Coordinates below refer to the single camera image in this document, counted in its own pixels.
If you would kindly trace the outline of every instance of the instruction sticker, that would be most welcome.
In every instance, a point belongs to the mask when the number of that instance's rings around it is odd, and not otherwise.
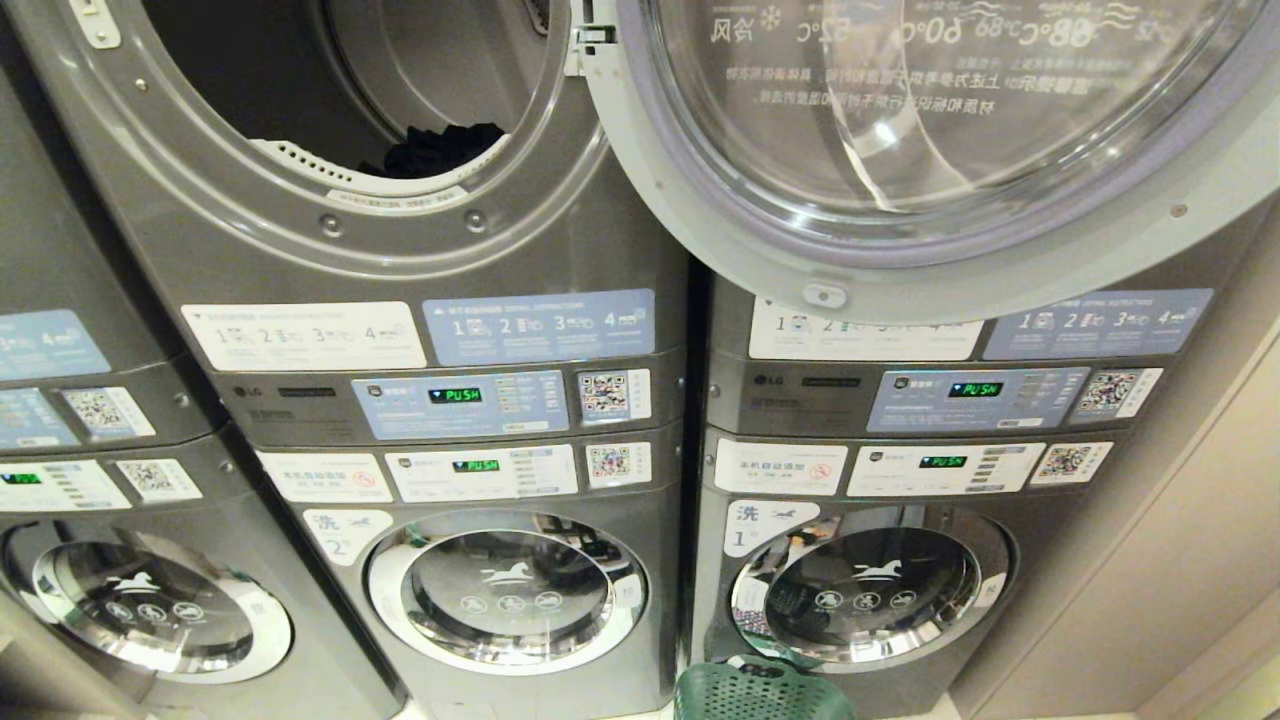
[[[588,482],[612,488],[653,480],[653,452],[648,442],[586,446]]]
[[[378,459],[364,452],[259,452],[266,474],[291,502],[390,502]]]
[[[573,447],[492,447],[440,452],[393,452],[387,466],[404,502],[458,502],[572,495]]]
[[[577,393],[586,425],[653,416],[646,369],[579,373]]]
[[[982,325],[865,325],[756,297],[748,354],[756,360],[968,360]]]
[[[118,507],[129,507],[129,501],[92,460],[0,464],[0,511],[77,512]]]
[[[1166,355],[1181,350],[1213,291],[1105,290],[1006,315],[987,341],[987,360]]]
[[[716,487],[731,492],[836,495],[849,448],[844,445],[781,445],[721,438]]]
[[[808,523],[822,510],[812,502],[735,500],[724,521],[724,555],[745,557],[749,552]]]
[[[123,387],[91,387],[61,391],[63,398],[84,424],[93,441],[152,437],[156,429],[142,407]]]
[[[1033,486],[1056,483],[1087,483],[1097,474],[1102,461],[1107,459],[1114,442],[1068,442],[1052,445],[1041,460]]]
[[[108,373],[88,331],[70,310],[0,315],[0,382]]]
[[[1105,423],[1133,418],[1142,410],[1164,368],[1098,370],[1080,392],[1070,424]]]
[[[401,370],[426,366],[404,302],[183,305],[223,372]]]
[[[115,468],[129,480],[145,505],[204,497],[196,480],[174,459],[118,460]]]
[[[1018,492],[1044,452],[1018,445],[867,446],[858,450],[849,497]]]
[[[653,307],[649,288],[422,304],[442,365],[649,355],[655,342]]]
[[[381,510],[311,509],[302,511],[302,520],[325,557],[342,566],[355,565],[365,547],[392,527],[392,516]]]
[[[38,389],[0,391],[0,450],[68,445],[79,441]]]

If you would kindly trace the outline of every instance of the green laundry basket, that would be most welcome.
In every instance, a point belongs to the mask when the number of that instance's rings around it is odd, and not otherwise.
[[[676,683],[677,720],[856,720],[844,693],[786,662],[735,657],[691,666]]]

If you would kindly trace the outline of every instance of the dryer door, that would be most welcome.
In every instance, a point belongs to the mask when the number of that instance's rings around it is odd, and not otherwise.
[[[1280,187],[1262,0],[576,5],[571,72],[650,209],[717,273],[824,316],[1046,305]],[[1157,174],[1188,150],[1194,178]]]

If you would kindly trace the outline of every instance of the washing machine door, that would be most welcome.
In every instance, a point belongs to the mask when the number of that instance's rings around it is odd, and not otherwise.
[[[88,647],[201,685],[256,678],[288,653],[284,607],[234,569],[152,536],[81,541],[51,525],[9,533],[8,580],[38,618]],[[45,542],[51,533],[60,538]]]
[[[540,675],[617,647],[648,583],[605,533],[554,515],[456,512],[379,544],[369,594],[404,643],[472,673]]]
[[[579,5],[571,72],[650,209],[826,316],[1060,301],[1280,187],[1275,3]]]
[[[776,538],[740,573],[733,623],[754,648],[820,673],[867,673],[937,652],[996,605],[1009,541],[942,506],[832,516]]]

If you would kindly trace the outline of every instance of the qr code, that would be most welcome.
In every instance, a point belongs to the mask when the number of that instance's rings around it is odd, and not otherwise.
[[[1092,447],[1053,447],[1041,462],[1041,478],[1069,478],[1080,471],[1088,461]]]
[[[582,409],[588,413],[609,413],[627,410],[627,375],[625,373],[600,373],[581,375]]]
[[[160,462],[120,464],[120,471],[138,488],[138,492],[173,492],[173,482]]]
[[[631,474],[630,447],[593,447],[590,450],[593,478],[617,478]]]
[[[63,393],[72,410],[84,421],[84,427],[93,430],[129,429],[129,421],[120,414],[105,391],[101,389],[74,389]]]
[[[1098,373],[1080,397],[1080,410],[1119,410],[1138,383],[1138,373]]]

